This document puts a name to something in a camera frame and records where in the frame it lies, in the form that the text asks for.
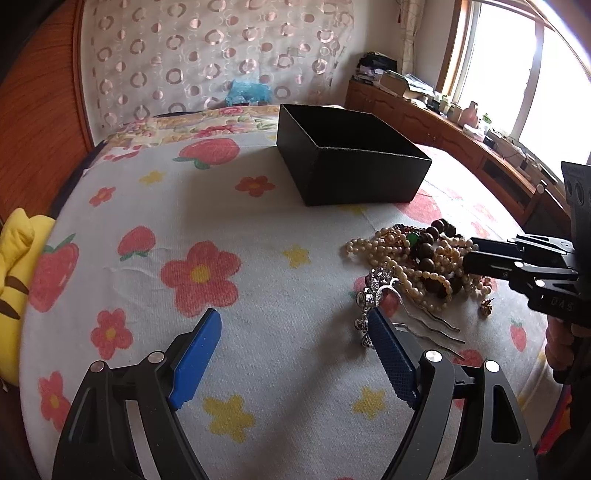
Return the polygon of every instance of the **blue gripper pad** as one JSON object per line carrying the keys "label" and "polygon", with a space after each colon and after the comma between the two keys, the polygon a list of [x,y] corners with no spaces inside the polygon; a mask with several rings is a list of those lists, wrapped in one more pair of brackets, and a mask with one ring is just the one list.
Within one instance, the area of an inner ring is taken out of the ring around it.
{"label": "blue gripper pad", "polygon": [[205,369],[222,335],[220,314],[209,309],[200,320],[201,328],[174,369],[173,389],[168,396],[171,406],[178,410],[192,400]]}
{"label": "blue gripper pad", "polygon": [[384,318],[378,309],[371,309],[368,313],[368,335],[396,396],[415,410],[420,401],[417,373],[388,322],[389,320]]}

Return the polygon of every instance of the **black box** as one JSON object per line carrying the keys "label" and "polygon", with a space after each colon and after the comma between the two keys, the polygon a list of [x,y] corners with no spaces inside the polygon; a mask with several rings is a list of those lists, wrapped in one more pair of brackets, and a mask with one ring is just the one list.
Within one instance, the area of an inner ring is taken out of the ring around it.
{"label": "black box", "polygon": [[410,202],[431,159],[370,113],[281,105],[277,147],[304,203]]}

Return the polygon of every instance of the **human hand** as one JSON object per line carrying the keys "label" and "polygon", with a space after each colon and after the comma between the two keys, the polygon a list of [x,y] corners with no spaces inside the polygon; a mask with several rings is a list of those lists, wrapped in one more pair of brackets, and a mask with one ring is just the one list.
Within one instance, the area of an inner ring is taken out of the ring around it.
{"label": "human hand", "polygon": [[567,328],[562,320],[548,315],[548,328],[546,339],[548,344],[545,347],[546,360],[554,370],[566,370],[574,362],[574,353],[571,345],[574,337],[589,337],[591,330],[579,325],[572,324]]}

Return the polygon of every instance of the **white wall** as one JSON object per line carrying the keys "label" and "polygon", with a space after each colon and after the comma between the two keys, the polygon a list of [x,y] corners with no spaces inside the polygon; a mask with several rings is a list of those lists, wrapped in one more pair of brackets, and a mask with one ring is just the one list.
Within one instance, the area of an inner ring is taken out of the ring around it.
{"label": "white wall", "polygon": [[353,11],[353,34],[333,78],[332,102],[340,105],[345,102],[349,79],[363,53],[378,51],[395,60],[400,57],[400,9],[396,0],[353,0]]}
{"label": "white wall", "polygon": [[415,75],[435,86],[452,27],[454,0],[425,0],[421,27],[415,40]]}

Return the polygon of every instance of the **dark cloth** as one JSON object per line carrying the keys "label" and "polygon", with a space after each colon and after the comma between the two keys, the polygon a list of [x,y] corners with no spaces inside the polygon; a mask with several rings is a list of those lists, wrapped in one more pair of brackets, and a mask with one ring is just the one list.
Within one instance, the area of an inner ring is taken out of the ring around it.
{"label": "dark cloth", "polygon": [[591,478],[591,375],[571,385],[570,430],[537,457],[540,480]]}

